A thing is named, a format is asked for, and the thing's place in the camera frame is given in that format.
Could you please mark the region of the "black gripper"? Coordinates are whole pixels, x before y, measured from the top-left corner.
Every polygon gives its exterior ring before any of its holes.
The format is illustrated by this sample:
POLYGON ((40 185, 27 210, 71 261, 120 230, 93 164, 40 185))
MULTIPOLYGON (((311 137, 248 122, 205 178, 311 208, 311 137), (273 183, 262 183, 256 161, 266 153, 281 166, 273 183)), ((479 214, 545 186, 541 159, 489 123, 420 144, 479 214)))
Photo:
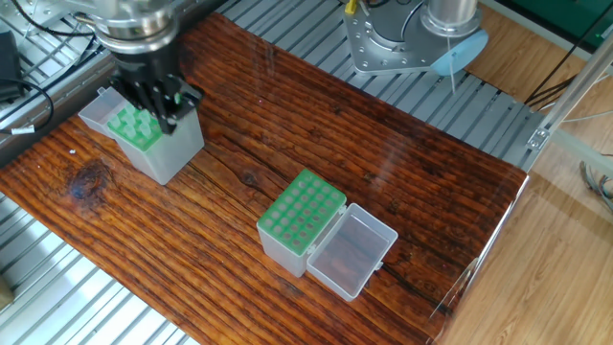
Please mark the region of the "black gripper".
POLYGON ((115 54, 120 83, 118 91, 134 104, 153 104, 159 127, 171 135, 177 128, 175 113, 178 106, 196 108, 204 94, 198 87, 180 84, 183 77, 177 48, 161 48, 137 54, 115 54), (153 94, 157 87, 162 94, 153 94))

